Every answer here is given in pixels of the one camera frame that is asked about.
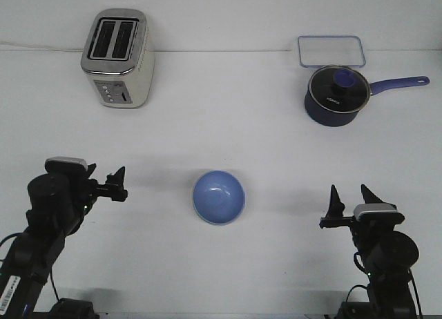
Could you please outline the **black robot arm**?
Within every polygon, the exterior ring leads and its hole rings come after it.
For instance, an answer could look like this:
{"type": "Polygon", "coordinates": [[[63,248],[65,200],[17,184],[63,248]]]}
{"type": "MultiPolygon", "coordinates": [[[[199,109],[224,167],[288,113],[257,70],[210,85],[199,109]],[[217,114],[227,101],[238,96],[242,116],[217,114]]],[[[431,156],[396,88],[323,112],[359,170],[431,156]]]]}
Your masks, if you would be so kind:
{"type": "Polygon", "coordinates": [[[123,202],[126,169],[120,167],[100,184],[95,164],[72,157],[51,157],[46,173],[29,182],[28,225],[9,235],[12,244],[1,262],[1,317],[32,318],[41,290],[53,281],[52,267],[66,238],[78,231],[99,197],[123,202]]]}
{"type": "Polygon", "coordinates": [[[411,268],[419,258],[412,238],[395,227],[405,217],[394,204],[382,201],[365,185],[364,199],[351,216],[344,216],[345,205],[335,186],[331,187],[329,208],[320,228],[346,226],[356,247],[353,261],[367,276],[363,288],[367,301],[345,300],[337,318],[422,318],[422,308],[411,268]]]}

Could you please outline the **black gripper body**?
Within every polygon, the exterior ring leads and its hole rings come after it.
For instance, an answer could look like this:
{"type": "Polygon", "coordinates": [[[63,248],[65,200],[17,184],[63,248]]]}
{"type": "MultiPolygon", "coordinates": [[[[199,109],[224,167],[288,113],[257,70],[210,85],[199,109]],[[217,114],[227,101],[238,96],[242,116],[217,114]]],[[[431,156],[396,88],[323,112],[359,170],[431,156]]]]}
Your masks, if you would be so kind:
{"type": "Polygon", "coordinates": [[[99,184],[95,179],[83,179],[77,182],[73,204],[81,212],[89,212],[99,197],[110,198],[114,202],[124,202],[128,197],[128,191],[124,193],[111,193],[105,183],[99,184]]]}
{"type": "Polygon", "coordinates": [[[369,220],[359,222],[354,217],[322,217],[319,222],[320,228],[337,228],[346,226],[352,235],[352,241],[359,253],[368,253],[380,240],[382,234],[393,231],[395,221],[369,220]]]}

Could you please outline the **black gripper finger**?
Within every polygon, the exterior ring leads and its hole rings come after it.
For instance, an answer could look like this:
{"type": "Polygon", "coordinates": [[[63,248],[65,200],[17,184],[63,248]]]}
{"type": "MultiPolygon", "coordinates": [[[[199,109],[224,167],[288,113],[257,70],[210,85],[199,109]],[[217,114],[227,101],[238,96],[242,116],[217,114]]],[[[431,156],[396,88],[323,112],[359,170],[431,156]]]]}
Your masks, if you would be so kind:
{"type": "Polygon", "coordinates": [[[114,174],[107,175],[105,185],[111,193],[124,193],[126,191],[124,188],[125,171],[126,168],[122,166],[114,174]]]}
{"type": "Polygon", "coordinates": [[[96,167],[97,167],[97,165],[95,163],[89,164],[87,166],[86,179],[90,179],[90,177],[93,174],[93,172],[95,171],[96,167]]]}
{"type": "Polygon", "coordinates": [[[361,184],[361,194],[365,204],[383,204],[384,201],[375,195],[365,184],[361,184]]]}
{"type": "Polygon", "coordinates": [[[336,186],[332,184],[330,199],[329,199],[329,208],[327,210],[326,218],[329,219],[343,218],[344,210],[345,210],[345,205],[340,200],[340,196],[338,194],[336,186]]]}

